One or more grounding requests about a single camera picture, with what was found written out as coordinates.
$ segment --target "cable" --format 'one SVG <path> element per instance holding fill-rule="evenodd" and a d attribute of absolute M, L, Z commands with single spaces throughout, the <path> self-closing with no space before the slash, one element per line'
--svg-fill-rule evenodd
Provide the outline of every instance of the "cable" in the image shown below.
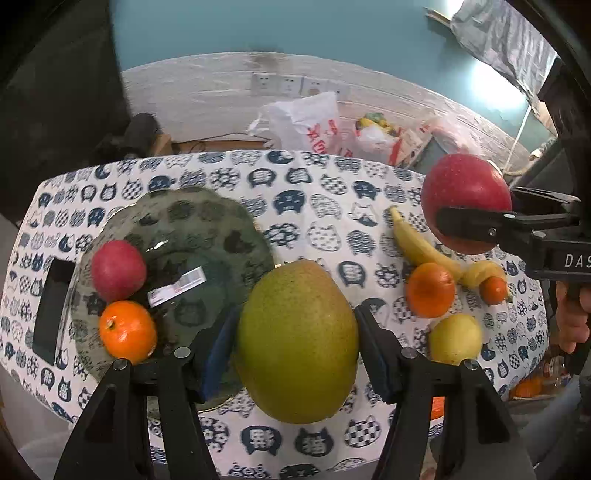
<path fill-rule="evenodd" d="M 525 128 L 525 123 L 527 122 L 527 118 L 529 117 L 531 112 L 531 105 L 527 106 L 527 111 L 525 112 L 525 116 L 523 117 L 523 121 L 521 122 L 521 126 L 519 128 L 519 131 L 517 132 L 517 137 L 515 137 L 515 141 L 513 142 L 513 145 L 511 146 L 511 151 L 509 152 L 509 157 L 507 157 L 507 161 L 505 162 L 505 166 L 503 167 L 503 174 L 505 174 L 507 167 L 509 166 L 510 162 L 511 162 L 511 157 L 513 156 L 513 152 L 515 151 L 515 146 L 517 145 L 517 142 L 519 141 L 519 138 L 521 137 L 521 134 L 523 133 L 523 129 Z"/>
<path fill-rule="evenodd" d="M 206 144 L 205 142 L 208 140 L 214 140 L 216 138 L 220 138 L 220 137 L 225 137 L 227 135 L 246 135 L 243 132 L 231 132 L 228 134 L 223 134 L 223 135 L 214 135 L 213 137 L 206 137 L 206 138 L 199 138 L 197 140 L 194 140 L 194 144 L 191 146 L 191 148 L 189 149 L 189 151 L 187 153 L 202 153 L 205 152 L 206 149 Z M 272 139 L 267 138 L 267 137 L 261 137 L 260 135 L 249 135 L 249 137 L 256 137 L 260 140 L 264 140 L 265 142 L 270 142 Z"/>

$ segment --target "glass plate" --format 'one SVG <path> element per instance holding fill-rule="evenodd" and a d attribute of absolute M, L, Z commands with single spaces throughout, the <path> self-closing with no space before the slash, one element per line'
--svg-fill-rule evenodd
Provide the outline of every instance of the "glass plate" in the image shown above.
<path fill-rule="evenodd" d="M 106 303 L 93 287 L 90 264 L 94 252 L 116 239 L 137 247 L 148 267 L 144 286 L 130 300 L 144 305 L 156 322 L 158 344 L 152 358 L 189 346 L 199 330 L 211 327 L 225 305 L 245 302 L 254 284 L 274 268 L 271 250 L 246 209 L 211 190 L 157 190 L 116 212 L 80 259 L 70 305 L 74 328 L 88 332 L 76 336 L 78 357 L 97 382 L 114 358 L 100 339 L 98 322 Z M 149 291 L 175 283 L 199 266 L 205 283 L 150 308 Z M 238 376 L 229 367 L 219 395 L 197 408 L 215 408 L 240 388 Z M 148 399 L 148 416 L 160 417 L 155 398 Z"/>

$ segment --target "pear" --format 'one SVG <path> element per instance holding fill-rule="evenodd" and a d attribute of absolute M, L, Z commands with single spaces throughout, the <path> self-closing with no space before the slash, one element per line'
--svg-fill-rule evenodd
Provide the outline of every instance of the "pear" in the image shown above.
<path fill-rule="evenodd" d="M 244 305 L 233 363 L 257 406 L 286 423 L 334 415 L 353 387 L 355 315 L 331 276 L 311 260 L 267 273 Z"/>

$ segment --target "barcode sticker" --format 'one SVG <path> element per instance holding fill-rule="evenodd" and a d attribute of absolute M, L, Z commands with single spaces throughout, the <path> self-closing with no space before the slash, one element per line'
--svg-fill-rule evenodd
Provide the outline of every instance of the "barcode sticker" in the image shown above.
<path fill-rule="evenodd" d="M 155 288 L 148 292 L 148 302 L 150 303 L 150 307 L 160 305 L 197 285 L 201 285 L 206 280 L 203 268 L 194 268 L 183 274 L 181 278 L 172 285 L 165 285 L 164 287 Z"/>

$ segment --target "orange object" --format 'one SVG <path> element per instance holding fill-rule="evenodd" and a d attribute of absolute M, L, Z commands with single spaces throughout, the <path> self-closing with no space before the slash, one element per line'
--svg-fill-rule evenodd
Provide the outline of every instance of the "orange object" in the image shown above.
<path fill-rule="evenodd" d="M 507 298 L 507 282 L 501 277 L 488 277 L 479 289 L 482 300 L 488 305 L 498 305 Z"/>
<path fill-rule="evenodd" d="M 524 378 L 513 389 L 513 396 L 534 398 L 542 393 L 542 377 Z"/>
<path fill-rule="evenodd" d="M 411 311 L 423 318 L 444 315 L 452 306 L 456 283 L 447 269 L 428 262 L 419 265 L 406 283 L 406 299 Z"/>
<path fill-rule="evenodd" d="M 99 333 L 111 355 L 134 365 L 152 355 L 158 339 L 148 311 L 129 300 L 113 302 L 105 309 L 99 319 Z"/>
<path fill-rule="evenodd" d="M 433 403 L 431 403 L 431 420 L 443 417 L 445 408 L 445 397 L 433 397 Z"/>

